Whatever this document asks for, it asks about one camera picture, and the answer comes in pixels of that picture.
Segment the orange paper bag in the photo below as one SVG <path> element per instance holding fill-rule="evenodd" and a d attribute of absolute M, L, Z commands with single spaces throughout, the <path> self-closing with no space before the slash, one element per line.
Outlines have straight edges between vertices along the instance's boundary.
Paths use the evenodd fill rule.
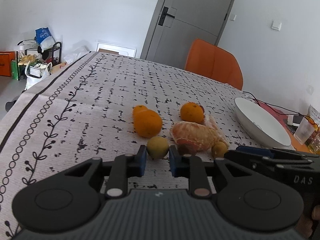
<path fill-rule="evenodd" d="M 11 77 L 11 62 L 15 60 L 15 51 L 0 52 L 0 76 Z"/>

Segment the round orange right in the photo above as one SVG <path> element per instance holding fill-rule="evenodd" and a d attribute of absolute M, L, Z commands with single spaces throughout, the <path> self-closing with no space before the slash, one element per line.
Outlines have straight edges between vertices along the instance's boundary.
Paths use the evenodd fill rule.
<path fill-rule="evenodd" d="M 204 120 L 204 110 L 200 105 L 188 102 L 181 107 L 180 117 L 183 121 L 200 124 Z"/>

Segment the green box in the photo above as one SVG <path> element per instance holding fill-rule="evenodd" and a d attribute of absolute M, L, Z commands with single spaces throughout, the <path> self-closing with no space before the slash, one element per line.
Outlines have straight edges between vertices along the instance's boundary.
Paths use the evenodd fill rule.
<path fill-rule="evenodd" d="M 20 79 L 19 66 L 17 65 L 17 62 L 15 60 L 11 61 L 11 77 L 14 80 Z"/>

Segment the blue white plastic bag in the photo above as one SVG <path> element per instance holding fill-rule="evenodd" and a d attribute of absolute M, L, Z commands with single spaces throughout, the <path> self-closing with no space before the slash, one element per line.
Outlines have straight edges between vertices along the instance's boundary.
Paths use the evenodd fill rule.
<path fill-rule="evenodd" d="M 44 52 L 50 48 L 53 48 L 55 40 L 51 35 L 49 28 L 39 28 L 35 30 L 35 41 L 41 47 L 41 51 Z"/>

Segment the orange chair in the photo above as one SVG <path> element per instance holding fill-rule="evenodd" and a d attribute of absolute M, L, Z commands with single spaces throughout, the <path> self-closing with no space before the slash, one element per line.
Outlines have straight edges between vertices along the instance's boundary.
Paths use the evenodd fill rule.
<path fill-rule="evenodd" d="M 236 58 L 224 49 L 196 39 L 188 53 L 184 69 L 204 77 L 243 88 L 243 75 Z"/>

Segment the white shopping bag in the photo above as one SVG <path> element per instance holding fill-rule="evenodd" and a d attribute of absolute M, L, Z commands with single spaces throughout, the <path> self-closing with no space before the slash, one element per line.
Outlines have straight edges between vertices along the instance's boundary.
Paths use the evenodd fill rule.
<path fill-rule="evenodd" d="M 31 66 L 29 61 L 24 69 L 24 73 L 27 78 L 25 90 L 28 90 L 48 77 L 50 75 L 51 68 L 51 62 L 49 64 L 37 63 L 34 66 Z"/>

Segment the small green round fruit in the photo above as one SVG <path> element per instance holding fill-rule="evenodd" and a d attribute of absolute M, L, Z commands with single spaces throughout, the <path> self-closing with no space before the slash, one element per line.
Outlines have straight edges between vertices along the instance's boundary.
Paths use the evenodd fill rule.
<path fill-rule="evenodd" d="M 147 143 L 147 152 L 153 159 L 162 159 L 169 151 L 169 144 L 167 139 L 163 137 L 152 137 Z"/>

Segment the dark grey slipper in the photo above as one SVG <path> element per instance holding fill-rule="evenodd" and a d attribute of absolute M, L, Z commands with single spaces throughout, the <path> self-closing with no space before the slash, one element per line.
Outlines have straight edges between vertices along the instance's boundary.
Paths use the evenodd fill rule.
<path fill-rule="evenodd" d="M 13 105 L 16 103 L 16 100 L 9 101 L 5 104 L 5 110 L 6 112 L 10 111 L 10 109 L 13 107 Z"/>

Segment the large orange fruit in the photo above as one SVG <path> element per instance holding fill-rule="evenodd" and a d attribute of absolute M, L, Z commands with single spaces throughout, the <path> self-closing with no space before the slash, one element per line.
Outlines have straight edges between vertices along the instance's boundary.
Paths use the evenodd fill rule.
<path fill-rule="evenodd" d="M 162 119 L 155 111 L 145 109 L 133 115 L 135 132 L 144 138 L 156 136 L 162 129 Z"/>

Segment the small orange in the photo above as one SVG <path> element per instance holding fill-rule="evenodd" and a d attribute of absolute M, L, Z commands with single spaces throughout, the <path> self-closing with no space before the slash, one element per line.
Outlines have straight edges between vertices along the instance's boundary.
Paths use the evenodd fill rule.
<path fill-rule="evenodd" d="M 136 114 L 142 112 L 142 111 L 146 111 L 148 110 L 148 108 L 144 105 L 136 105 L 134 108 L 133 108 L 133 111 L 132 111 L 132 115 L 135 116 Z"/>

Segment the white ceramic bowl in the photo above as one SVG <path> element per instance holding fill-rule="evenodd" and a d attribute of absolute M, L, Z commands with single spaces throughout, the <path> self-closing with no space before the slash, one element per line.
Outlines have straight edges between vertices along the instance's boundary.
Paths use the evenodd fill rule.
<path fill-rule="evenodd" d="M 258 104 L 244 98 L 235 98 L 234 104 L 240 125 L 256 141 L 269 148 L 291 146 L 284 127 Z"/>

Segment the patterned white tablecloth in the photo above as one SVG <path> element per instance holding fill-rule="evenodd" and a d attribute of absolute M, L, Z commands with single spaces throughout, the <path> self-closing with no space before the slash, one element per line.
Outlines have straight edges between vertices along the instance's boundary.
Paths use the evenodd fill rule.
<path fill-rule="evenodd" d="M 258 146 L 241 128 L 234 100 L 250 99 L 230 85 L 159 63 L 91 52 L 22 93 L 1 121 L 1 239 L 40 239 L 20 228 L 12 200 L 23 188 L 88 159 L 135 154 L 147 140 L 133 128 L 144 105 L 162 121 L 170 144 L 180 107 L 195 102 L 212 115 L 231 148 Z M 97 225 L 53 239 L 300 239 L 294 230 L 259 235 L 229 224 L 186 193 L 168 158 L 148 159 L 144 176 L 129 179 L 130 197 L 110 205 Z"/>

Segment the black metal shelf rack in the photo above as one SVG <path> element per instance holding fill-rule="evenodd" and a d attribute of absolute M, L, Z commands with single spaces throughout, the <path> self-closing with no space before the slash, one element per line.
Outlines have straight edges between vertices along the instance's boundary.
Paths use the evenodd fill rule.
<path fill-rule="evenodd" d="M 16 62 L 18 70 L 18 80 L 26 79 L 24 73 L 27 64 L 49 64 L 53 66 L 61 63 L 62 42 L 55 42 L 52 48 L 42 51 L 40 45 L 35 40 L 23 40 L 16 47 Z"/>

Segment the peeled pomelo flesh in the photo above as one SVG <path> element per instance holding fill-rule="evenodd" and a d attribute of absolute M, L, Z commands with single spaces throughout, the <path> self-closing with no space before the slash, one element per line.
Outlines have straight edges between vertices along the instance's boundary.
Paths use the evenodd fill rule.
<path fill-rule="evenodd" d="M 206 151 L 218 142 L 229 148 L 229 142 L 212 115 L 205 115 L 203 124 L 179 121 L 170 129 L 170 134 L 177 145 L 189 145 L 196 152 Z"/>

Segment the small green fruit right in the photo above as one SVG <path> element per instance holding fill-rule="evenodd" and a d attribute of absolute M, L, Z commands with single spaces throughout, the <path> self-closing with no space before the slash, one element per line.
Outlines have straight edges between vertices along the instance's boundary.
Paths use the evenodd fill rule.
<path fill-rule="evenodd" d="M 225 145 L 224 142 L 217 142 L 211 149 L 212 157 L 216 158 L 223 158 L 224 154 L 228 151 L 228 147 Z"/>

